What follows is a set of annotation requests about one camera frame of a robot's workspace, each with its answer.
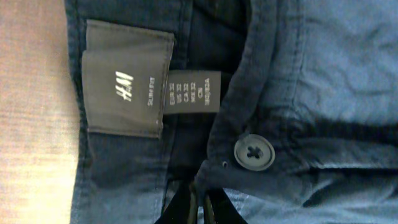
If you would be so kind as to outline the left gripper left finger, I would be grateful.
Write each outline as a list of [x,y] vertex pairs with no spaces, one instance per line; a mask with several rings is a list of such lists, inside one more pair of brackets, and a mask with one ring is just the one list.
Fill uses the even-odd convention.
[[183,183],[155,224],[197,224],[198,203],[195,188]]

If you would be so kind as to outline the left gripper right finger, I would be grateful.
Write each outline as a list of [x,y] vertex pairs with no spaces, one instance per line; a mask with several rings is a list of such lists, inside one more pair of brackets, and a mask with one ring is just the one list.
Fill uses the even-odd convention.
[[248,224],[223,189],[208,190],[203,201],[204,224]]

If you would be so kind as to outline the dark blue shorts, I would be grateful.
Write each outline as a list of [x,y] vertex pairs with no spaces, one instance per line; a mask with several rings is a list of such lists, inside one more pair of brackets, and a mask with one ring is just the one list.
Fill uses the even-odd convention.
[[72,223],[191,183],[247,223],[397,222],[397,2],[66,0]]

